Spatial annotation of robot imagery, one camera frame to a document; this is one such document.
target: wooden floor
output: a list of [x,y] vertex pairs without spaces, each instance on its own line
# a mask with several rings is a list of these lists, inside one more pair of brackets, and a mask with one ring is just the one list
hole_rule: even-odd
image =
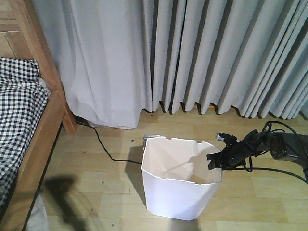
[[[216,115],[197,109],[174,115],[160,110],[141,112],[134,130],[99,128],[114,158],[142,160],[144,134],[207,141],[219,148],[217,132],[241,140],[272,120],[247,119],[234,109]],[[308,134],[301,116],[284,120],[300,134]],[[302,174],[291,162],[270,154],[254,158],[256,167],[279,168]],[[61,131],[42,188],[51,231],[304,231],[308,230],[308,188],[300,180],[266,171],[224,171],[223,182],[197,220],[181,221],[146,210],[140,165],[113,162],[92,129],[79,126],[76,134]]]

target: gray curtain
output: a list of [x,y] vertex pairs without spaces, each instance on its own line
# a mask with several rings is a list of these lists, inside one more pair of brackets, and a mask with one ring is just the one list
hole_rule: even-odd
[[134,128],[160,102],[172,113],[212,103],[252,118],[308,116],[307,0],[34,5],[69,106],[93,123]]

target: trash bin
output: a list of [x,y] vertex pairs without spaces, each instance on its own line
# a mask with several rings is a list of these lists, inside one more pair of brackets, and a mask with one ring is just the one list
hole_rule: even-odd
[[198,218],[222,181],[221,169],[208,170],[206,158],[219,151],[207,142],[147,139],[141,166],[147,209],[168,218]]

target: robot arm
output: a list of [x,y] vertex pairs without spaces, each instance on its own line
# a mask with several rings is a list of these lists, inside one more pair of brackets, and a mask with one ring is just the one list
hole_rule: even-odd
[[308,180],[308,136],[297,133],[285,133],[265,130],[262,132],[253,130],[243,140],[237,141],[233,135],[218,133],[217,140],[224,141],[226,147],[219,153],[208,154],[210,160],[208,168],[221,168],[232,170],[237,166],[245,166],[245,159],[251,156],[257,157],[266,151],[270,151],[275,160],[292,161],[303,168],[306,180]]

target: black and white checkered bedding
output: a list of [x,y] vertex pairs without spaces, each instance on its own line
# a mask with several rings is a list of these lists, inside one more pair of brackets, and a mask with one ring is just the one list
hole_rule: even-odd
[[0,58],[0,207],[48,101],[38,63]]

